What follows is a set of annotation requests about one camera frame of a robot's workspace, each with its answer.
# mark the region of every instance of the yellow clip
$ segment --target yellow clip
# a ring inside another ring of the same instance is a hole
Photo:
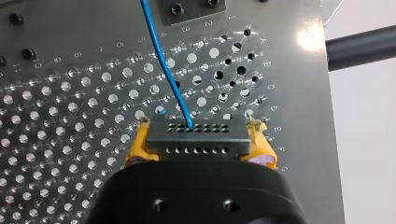
[[[250,135],[250,149],[249,154],[240,158],[241,161],[250,161],[251,159],[258,158],[260,156],[268,156],[271,160],[267,162],[267,167],[273,170],[276,169],[277,155],[272,149],[271,145],[265,138],[263,131],[267,130],[265,123],[250,119],[247,124],[247,130]]]
[[[148,161],[159,161],[160,157],[157,154],[148,154],[146,139],[149,134],[149,121],[141,122],[139,130],[137,131],[136,138],[132,144],[131,150],[126,157],[125,166],[128,166],[131,159],[134,157],[140,157]]]

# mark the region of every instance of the screw hole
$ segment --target screw hole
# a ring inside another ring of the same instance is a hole
[[[239,205],[232,200],[226,200],[223,203],[223,208],[230,213],[237,212],[239,210]]]
[[[253,59],[256,58],[256,55],[255,55],[254,53],[249,53],[249,54],[247,55],[247,58],[248,58],[249,60],[253,60]]]
[[[230,65],[231,63],[233,63],[233,60],[231,60],[231,59],[226,59],[224,62],[225,62],[225,64]]]
[[[249,29],[246,29],[244,31],[244,36],[250,36],[251,35],[251,31]]]
[[[153,208],[156,212],[160,213],[160,212],[163,212],[163,211],[165,211],[166,209],[168,209],[168,204],[167,204],[167,202],[165,202],[165,201],[162,200],[162,199],[156,199],[156,200],[154,201],[154,204],[152,205],[152,208]]]
[[[181,16],[184,13],[184,8],[180,3],[175,3],[171,7],[171,13],[175,16]]]

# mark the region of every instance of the metal rod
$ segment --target metal rod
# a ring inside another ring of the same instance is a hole
[[[329,71],[396,57],[396,26],[326,42]]]

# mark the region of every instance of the wire insulation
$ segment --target wire insulation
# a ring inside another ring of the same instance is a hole
[[[181,111],[184,115],[184,119],[186,120],[187,126],[189,128],[193,127],[192,119],[190,116],[190,111],[187,108],[186,102],[184,102],[183,96],[180,94],[180,91],[177,88],[177,84],[175,79],[173,78],[172,72],[166,64],[165,56],[163,54],[163,48],[161,47],[160,40],[155,31],[154,21],[152,19],[151,9],[149,7],[148,0],[140,0],[142,4],[143,12],[145,13],[146,22],[148,25],[149,34],[151,35],[152,44],[154,45],[155,52],[158,55],[158,60],[160,61],[160,65],[163,68],[163,72],[165,73],[166,79],[168,79],[169,85],[171,86],[172,92],[174,93],[178,104],[180,105]]]

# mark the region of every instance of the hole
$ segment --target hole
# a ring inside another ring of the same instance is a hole
[[[159,105],[155,108],[155,113],[156,114],[164,114],[164,113],[166,113],[166,110],[163,106]]]
[[[30,91],[24,91],[22,93],[22,97],[24,100],[31,100],[32,99],[32,93]]]
[[[252,77],[251,78],[251,81],[254,82],[254,83],[258,82],[259,80],[260,79],[258,77]]]
[[[217,71],[214,77],[216,80],[222,80],[224,78],[224,73],[222,73],[221,71]]]
[[[96,119],[95,126],[96,128],[103,128],[105,126],[105,122],[102,119]]]
[[[152,73],[154,71],[154,65],[152,63],[146,63],[144,69],[146,73]]]
[[[181,16],[184,13],[183,6],[180,3],[175,3],[171,7],[171,13],[175,16]]]
[[[176,83],[177,88],[180,89],[180,82],[179,81],[175,81],[175,83]]]
[[[89,86],[91,86],[91,79],[88,78],[88,77],[83,77],[83,78],[81,79],[81,85],[82,85],[83,87],[89,87]]]
[[[242,97],[248,97],[250,95],[250,90],[244,88],[241,90],[240,94]]]
[[[200,76],[195,76],[195,77],[192,78],[192,83],[195,86],[198,86],[198,85],[200,85],[202,83],[202,78]]]
[[[11,121],[13,124],[20,124],[21,123],[21,118],[18,115],[14,115],[11,117]]]
[[[76,103],[70,103],[67,108],[70,112],[76,112],[78,110],[78,105]]]
[[[176,65],[176,62],[175,62],[175,60],[174,60],[173,58],[168,58],[168,59],[166,60],[166,63],[168,64],[168,67],[169,67],[169,68],[173,68],[173,67],[175,67],[175,65]]]
[[[219,95],[219,100],[222,102],[222,103],[224,103],[224,102],[226,102],[227,100],[228,100],[228,94],[227,93],[221,93],[220,95]]]
[[[249,60],[253,60],[253,59],[256,58],[256,55],[255,55],[254,53],[249,53],[249,54],[247,55],[247,58],[248,58]]]
[[[220,152],[220,148],[215,147],[212,149],[213,154],[218,154]]]
[[[207,0],[206,2],[210,7],[216,7],[219,4],[219,0]]]
[[[84,200],[84,201],[82,201],[81,205],[82,205],[82,207],[84,207],[84,208],[89,208],[90,205],[91,205],[91,203],[90,203],[90,201],[88,201],[88,200]]]
[[[75,164],[71,164],[69,166],[69,171],[70,171],[70,173],[74,174],[74,173],[78,172],[78,167]]]
[[[55,106],[50,107],[49,108],[49,114],[51,116],[57,116],[59,114],[58,108],[56,108]]]
[[[3,98],[3,101],[6,105],[12,105],[12,103],[14,102],[14,100],[12,99],[12,96],[10,96],[10,95],[5,95]]]
[[[246,30],[244,31],[244,36],[250,36],[250,35],[251,35],[250,29],[246,29]]]
[[[116,117],[114,118],[114,120],[116,121],[116,123],[122,123],[123,121],[125,121],[125,118],[123,115],[116,115]]]
[[[111,142],[110,142],[110,140],[108,140],[108,138],[103,138],[101,140],[100,144],[102,145],[102,147],[109,147]]]
[[[142,118],[144,118],[146,115],[145,115],[145,112],[143,112],[143,111],[141,111],[141,110],[136,110],[136,112],[134,112],[134,117],[136,118],[136,119],[142,119]]]
[[[152,208],[160,213],[168,209],[168,204],[162,199],[156,199],[152,205]]]
[[[47,189],[42,189],[40,190],[40,195],[43,198],[47,198],[49,196],[50,192]]]
[[[245,66],[239,66],[239,67],[236,69],[236,73],[237,73],[238,75],[244,75],[246,72],[247,72],[247,69],[246,69]]]
[[[95,98],[91,98],[88,100],[88,106],[94,108],[98,105],[98,101]]]
[[[84,126],[83,123],[81,123],[81,122],[76,123],[76,125],[75,125],[75,130],[76,130],[77,132],[81,133],[82,131],[84,131],[84,129],[85,129],[85,126]]]
[[[116,159],[114,159],[113,157],[107,159],[107,165],[113,166],[115,164],[116,164]]]
[[[153,95],[158,94],[158,93],[160,93],[160,88],[157,85],[152,85],[149,88],[149,92],[151,92],[151,94],[153,94]]]
[[[188,61],[189,63],[196,63],[197,60],[198,60],[198,57],[197,57],[197,55],[194,54],[194,53],[190,53],[190,54],[187,56],[187,61]]]
[[[72,89],[72,86],[71,86],[70,83],[68,83],[68,82],[63,82],[63,83],[61,84],[61,89],[62,89],[63,91],[70,91],[70,89]]]
[[[32,199],[32,194],[29,193],[29,192],[24,192],[24,193],[22,194],[22,198],[23,198],[25,201],[29,201],[29,200]]]
[[[200,97],[197,100],[198,106],[205,106],[206,105],[206,98],[205,97]]]
[[[220,43],[225,43],[228,40],[228,36],[227,35],[222,35],[220,38]]]
[[[59,171],[58,168],[53,168],[53,169],[50,171],[50,173],[51,173],[53,176],[58,176],[61,172]]]
[[[124,68],[122,70],[122,74],[124,75],[124,77],[131,77],[134,74],[134,72],[132,71],[131,68]]]
[[[109,81],[111,81],[111,75],[110,75],[109,73],[103,73],[103,74],[102,74],[102,80],[103,80],[104,82],[109,82]]]
[[[231,114],[225,114],[225,115],[223,115],[223,119],[231,119]]]
[[[70,146],[65,146],[62,149],[62,152],[64,153],[64,155],[70,155],[72,153],[72,148]]]
[[[231,59],[226,59],[224,62],[225,62],[225,64],[230,65],[230,64],[233,63],[233,60],[231,60]]]
[[[216,49],[216,48],[213,48],[213,49],[211,49],[211,50],[209,51],[209,56],[210,56],[212,59],[215,59],[215,58],[219,57],[219,55],[220,55],[220,51],[219,51],[218,49]]]
[[[89,161],[89,162],[88,162],[88,168],[89,168],[90,170],[94,170],[94,169],[96,169],[96,167],[97,167],[97,164],[96,164],[95,161]]]
[[[230,213],[237,212],[239,210],[239,205],[232,200],[226,200],[223,203],[223,208]]]
[[[241,43],[233,44],[232,50],[234,53],[239,53],[242,50],[242,44]]]
[[[1,146],[2,147],[9,147],[10,144],[11,144],[11,142],[7,138],[3,138],[1,140]]]
[[[246,117],[247,119],[251,118],[251,117],[253,116],[253,114],[254,114],[254,112],[253,112],[253,110],[251,110],[251,109],[245,111],[245,117]]]
[[[123,134],[120,138],[121,142],[123,144],[128,143],[129,141],[131,141],[131,137],[128,134]]]
[[[82,183],[77,183],[76,184],[76,190],[78,190],[78,191],[84,190],[84,185]]]
[[[129,97],[131,99],[136,99],[138,96],[139,96],[139,92],[138,91],[136,91],[136,90],[129,91]]]
[[[108,95],[108,101],[109,101],[111,104],[115,104],[118,100],[119,100],[119,96],[118,96],[118,95],[116,95],[116,94],[110,94],[110,95]]]
[[[73,209],[73,205],[71,203],[66,203],[64,205],[64,210],[66,210],[67,212],[70,212]]]
[[[230,81],[229,83],[231,88],[234,88],[236,86],[236,82],[235,81]]]
[[[44,131],[38,131],[37,137],[38,137],[38,139],[40,139],[40,140],[44,140],[44,139],[47,138],[47,134],[46,134],[46,132],[44,132]]]
[[[195,148],[194,148],[194,153],[195,153],[195,154],[200,154],[201,152],[202,152],[202,150],[201,150],[200,147],[195,147]]]

